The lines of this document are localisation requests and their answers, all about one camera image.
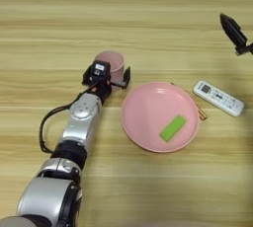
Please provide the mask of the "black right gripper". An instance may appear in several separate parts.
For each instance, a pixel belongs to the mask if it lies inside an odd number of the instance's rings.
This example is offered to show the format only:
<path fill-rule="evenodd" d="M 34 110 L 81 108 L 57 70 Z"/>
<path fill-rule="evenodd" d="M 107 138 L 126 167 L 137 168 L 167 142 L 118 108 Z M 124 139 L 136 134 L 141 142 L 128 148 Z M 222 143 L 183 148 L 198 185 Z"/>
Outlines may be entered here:
<path fill-rule="evenodd" d="M 241 32 L 240 26 L 229 16 L 220 14 L 220 23 L 226 35 L 236 46 L 236 54 L 242 55 L 250 52 L 253 55 L 253 43 L 246 45 L 247 37 Z"/>

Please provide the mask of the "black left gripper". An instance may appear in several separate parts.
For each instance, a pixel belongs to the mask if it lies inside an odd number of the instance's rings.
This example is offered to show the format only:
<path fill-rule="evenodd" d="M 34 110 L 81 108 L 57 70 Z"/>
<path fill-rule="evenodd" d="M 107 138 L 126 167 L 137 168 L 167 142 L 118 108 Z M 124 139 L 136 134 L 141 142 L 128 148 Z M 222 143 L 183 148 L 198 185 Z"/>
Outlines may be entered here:
<path fill-rule="evenodd" d="M 83 74 L 82 84 L 87 85 L 88 89 L 85 93 L 85 100 L 88 104 L 101 105 L 107 100 L 112 92 L 113 88 L 125 89 L 130 81 L 130 67 L 128 67 L 124 73 L 123 81 L 98 81 L 92 80 L 92 67 L 89 66 Z"/>

